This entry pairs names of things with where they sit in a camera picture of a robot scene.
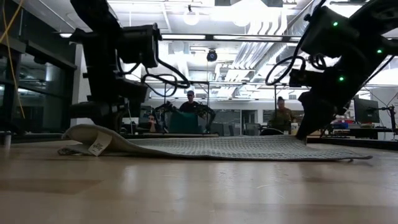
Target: table surface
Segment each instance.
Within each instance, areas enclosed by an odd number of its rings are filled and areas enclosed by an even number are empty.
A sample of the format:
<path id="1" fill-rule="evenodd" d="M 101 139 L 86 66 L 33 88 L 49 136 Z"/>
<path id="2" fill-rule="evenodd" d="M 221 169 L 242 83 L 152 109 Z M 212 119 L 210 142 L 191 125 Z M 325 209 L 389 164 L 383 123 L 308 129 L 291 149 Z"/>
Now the table surface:
<path id="1" fill-rule="evenodd" d="M 398 223 L 394 152 L 239 162 L 59 156 L 65 144 L 0 149 L 1 223 Z"/>

